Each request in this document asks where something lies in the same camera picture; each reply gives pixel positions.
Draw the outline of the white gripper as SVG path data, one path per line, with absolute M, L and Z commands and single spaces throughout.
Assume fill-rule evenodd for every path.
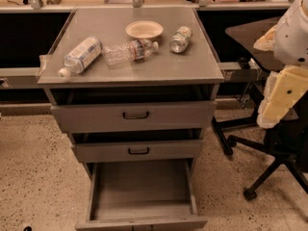
M 254 42 L 253 47 L 261 51 L 272 51 L 276 28 L 276 25 L 272 26 Z M 307 90 L 307 66 L 286 65 L 279 73 L 272 72 L 258 109 L 257 124 L 265 129 L 274 127 Z

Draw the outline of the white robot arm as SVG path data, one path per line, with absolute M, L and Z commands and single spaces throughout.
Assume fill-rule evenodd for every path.
M 295 0 L 253 47 L 272 50 L 274 58 L 284 64 L 278 73 L 269 74 L 258 109 L 257 124 L 269 129 L 308 90 L 308 0 Z

